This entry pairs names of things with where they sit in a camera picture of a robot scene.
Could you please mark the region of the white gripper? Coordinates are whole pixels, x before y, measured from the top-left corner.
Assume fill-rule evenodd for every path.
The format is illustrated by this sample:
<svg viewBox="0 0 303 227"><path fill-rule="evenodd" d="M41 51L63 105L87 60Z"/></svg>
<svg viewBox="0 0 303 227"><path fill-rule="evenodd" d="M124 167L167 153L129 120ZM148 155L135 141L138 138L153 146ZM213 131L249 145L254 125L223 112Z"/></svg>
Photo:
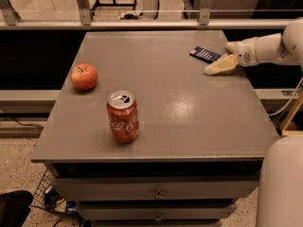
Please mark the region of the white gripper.
<svg viewBox="0 0 303 227"><path fill-rule="evenodd" d="M242 67L255 66L258 64L256 56L257 37L242 41L228 42L226 49L233 55L221 56L205 68L208 76L218 75L236 68L239 64Z"/></svg>

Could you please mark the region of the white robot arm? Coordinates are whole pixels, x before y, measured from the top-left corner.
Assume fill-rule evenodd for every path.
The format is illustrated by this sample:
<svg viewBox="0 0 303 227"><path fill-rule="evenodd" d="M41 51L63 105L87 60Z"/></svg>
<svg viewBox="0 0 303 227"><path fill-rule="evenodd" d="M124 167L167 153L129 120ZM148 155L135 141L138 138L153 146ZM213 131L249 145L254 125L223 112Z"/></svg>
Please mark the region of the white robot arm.
<svg viewBox="0 0 303 227"><path fill-rule="evenodd" d="M236 66L261 63L303 66L303 19L290 22L283 32L226 44L224 55L205 68L213 76ZM291 108L279 125L284 136L267 150L259 177L256 227L303 227L303 134L286 132L302 106L303 92L292 96Z"/></svg>

